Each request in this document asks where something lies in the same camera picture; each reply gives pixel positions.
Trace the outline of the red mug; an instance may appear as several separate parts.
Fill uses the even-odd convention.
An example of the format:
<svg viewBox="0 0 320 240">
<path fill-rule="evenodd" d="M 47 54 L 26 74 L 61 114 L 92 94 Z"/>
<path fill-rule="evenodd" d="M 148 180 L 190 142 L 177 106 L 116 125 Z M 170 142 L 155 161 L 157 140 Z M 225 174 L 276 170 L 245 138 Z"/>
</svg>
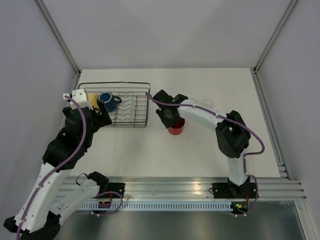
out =
<svg viewBox="0 0 320 240">
<path fill-rule="evenodd" d="M 178 123 L 168 128 L 168 132 L 171 135 L 179 135 L 183 132 L 185 126 L 185 119 L 182 118 Z"/>
</svg>

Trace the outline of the blue mug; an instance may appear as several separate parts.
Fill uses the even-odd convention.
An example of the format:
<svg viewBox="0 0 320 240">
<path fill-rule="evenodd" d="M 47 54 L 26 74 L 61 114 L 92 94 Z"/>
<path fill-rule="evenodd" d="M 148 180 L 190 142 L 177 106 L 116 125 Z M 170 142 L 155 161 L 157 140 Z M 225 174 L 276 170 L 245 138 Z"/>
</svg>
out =
<svg viewBox="0 0 320 240">
<path fill-rule="evenodd" d="M 98 100 L 103 102 L 103 105 L 109 113 L 114 112 L 117 109 L 118 105 L 122 102 L 121 97 L 113 95 L 109 91 L 100 93 L 98 96 Z"/>
</svg>

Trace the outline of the clear glass cup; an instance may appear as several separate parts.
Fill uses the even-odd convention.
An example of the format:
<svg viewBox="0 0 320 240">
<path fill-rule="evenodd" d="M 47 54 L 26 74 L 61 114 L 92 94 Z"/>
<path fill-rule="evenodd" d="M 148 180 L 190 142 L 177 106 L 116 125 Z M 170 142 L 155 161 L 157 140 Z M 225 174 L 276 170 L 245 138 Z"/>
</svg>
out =
<svg viewBox="0 0 320 240">
<path fill-rule="evenodd" d="M 194 98 L 190 98 L 189 100 L 194 104 L 198 104 L 198 101 L 196 99 L 194 99 Z"/>
<path fill-rule="evenodd" d="M 212 100 L 210 100 L 210 99 L 204 99 L 204 100 L 202 100 L 201 105 L 202 105 L 203 107 L 206 107 L 206 108 L 209 108 L 209 109 L 212 109 L 213 106 L 214 106 Z"/>
</svg>

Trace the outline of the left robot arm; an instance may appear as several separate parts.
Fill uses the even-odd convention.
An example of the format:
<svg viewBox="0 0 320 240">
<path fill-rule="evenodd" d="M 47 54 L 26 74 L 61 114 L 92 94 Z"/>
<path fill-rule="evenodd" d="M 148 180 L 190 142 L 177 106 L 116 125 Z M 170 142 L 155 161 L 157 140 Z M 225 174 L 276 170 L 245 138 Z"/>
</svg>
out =
<svg viewBox="0 0 320 240">
<path fill-rule="evenodd" d="M 18 240 L 52 240 L 83 203 L 108 195 L 109 179 L 94 171 L 74 191 L 53 203 L 64 180 L 91 147 L 94 133 L 112 123 L 101 101 L 98 108 L 81 106 L 79 100 L 72 99 L 63 109 L 65 125 L 47 146 L 32 192 L 20 212 L 3 223 Z"/>
</svg>

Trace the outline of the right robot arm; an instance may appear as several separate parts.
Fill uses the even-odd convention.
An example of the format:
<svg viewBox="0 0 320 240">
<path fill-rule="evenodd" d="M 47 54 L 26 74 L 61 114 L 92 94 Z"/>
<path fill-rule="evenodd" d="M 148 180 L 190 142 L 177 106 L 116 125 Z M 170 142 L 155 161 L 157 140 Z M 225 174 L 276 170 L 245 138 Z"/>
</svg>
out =
<svg viewBox="0 0 320 240">
<path fill-rule="evenodd" d="M 227 157 L 228 192 L 235 198 L 241 197 L 250 181 L 245 174 L 244 152 L 251 138 L 249 131 L 244 128 L 241 115 L 233 110 L 219 117 L 218 113 L 198 105 L 185 95 L 178 94 L 172 97 L 164 90 L 158 91 L 149 99 L 157 104 L 156 114 L 167 129 L 185 119 L 196 122 L 216 134 L 218 149 Z"/>
</svg>

